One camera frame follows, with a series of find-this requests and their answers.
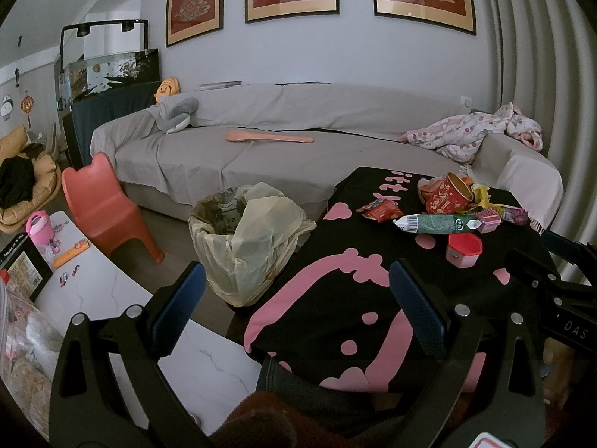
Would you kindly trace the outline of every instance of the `panda decoration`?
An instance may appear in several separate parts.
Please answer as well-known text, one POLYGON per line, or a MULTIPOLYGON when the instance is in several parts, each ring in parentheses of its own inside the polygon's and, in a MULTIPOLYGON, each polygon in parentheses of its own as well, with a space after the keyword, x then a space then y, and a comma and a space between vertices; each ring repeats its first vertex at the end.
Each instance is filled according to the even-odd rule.
POLYGON ((2 107, 0 107, 0 116, 4 121, 8 121, 10 119, 10 113, 13 112, 14 103, 11 100, 10 95, 7 94, 4 96, 2 100, 2 107))

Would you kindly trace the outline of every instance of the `white table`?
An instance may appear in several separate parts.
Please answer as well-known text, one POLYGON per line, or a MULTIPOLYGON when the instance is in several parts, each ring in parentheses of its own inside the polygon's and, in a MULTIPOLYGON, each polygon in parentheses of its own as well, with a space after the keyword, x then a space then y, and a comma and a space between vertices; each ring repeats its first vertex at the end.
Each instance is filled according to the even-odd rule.
MULTIPOLYGON (((54 226, 67 222, 64 212, 52 214, 54 226)), ((85 236, 71 221, 56 233, 60 252, 68 251, 85 236)), ((118 317, 133 304, 145 305, 151 294, 120 271, 94 245, 58 268, 35 304, 65 334, 74 314, 91 320, 118 317), (72 271, 79 264, 76 275, 72 271), (60 276, 68 274, 60 287, 60 276)), ((110 355, 122 396, 135 423, 147 427, 147 417, 132 389, 118 355, 110 355)), ((190 320, 172 354, 159 361, 170 386, 187 411, 201 420, 205 434, 222 425, 228 414, 255 391, 261 366, 248 358, 243 347, 190 320)))

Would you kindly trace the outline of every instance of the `pink floral blanket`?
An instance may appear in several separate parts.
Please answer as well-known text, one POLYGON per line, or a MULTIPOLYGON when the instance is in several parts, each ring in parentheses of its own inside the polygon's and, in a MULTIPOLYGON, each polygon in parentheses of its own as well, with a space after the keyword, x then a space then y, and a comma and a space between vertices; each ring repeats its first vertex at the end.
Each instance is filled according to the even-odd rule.
POLYGON ((398 141, 420 146, 461 164, 469 164, 489 133, 506 133, 538 152, 543 148, 541 126, 512 103, 494 115, 470 113, 442 119, 427 128, 407 131, 398 141))

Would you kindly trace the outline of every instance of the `fish tank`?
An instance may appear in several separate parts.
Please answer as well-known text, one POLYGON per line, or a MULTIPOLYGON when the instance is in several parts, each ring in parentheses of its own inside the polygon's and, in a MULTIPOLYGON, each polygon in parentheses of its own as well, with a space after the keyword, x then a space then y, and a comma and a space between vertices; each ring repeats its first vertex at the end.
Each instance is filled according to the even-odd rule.
POLYGON ((160 80, 157 49, 114 53, 72 62, 58 75, 58 109, 104 92, 160 80))

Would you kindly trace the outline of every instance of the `red plastic chair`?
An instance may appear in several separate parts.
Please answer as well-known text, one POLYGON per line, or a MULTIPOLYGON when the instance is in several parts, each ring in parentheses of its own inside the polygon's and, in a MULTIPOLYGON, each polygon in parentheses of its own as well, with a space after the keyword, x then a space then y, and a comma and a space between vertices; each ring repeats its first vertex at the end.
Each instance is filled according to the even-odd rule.
POLYGON ((158 263, 163 261, 163 251, 157 247, 139 207, 124 195, 105 153, 95 154, 91 165, 79 171, 64 170, 62 188, 76 226, 106 256, 136 237, 158 263))

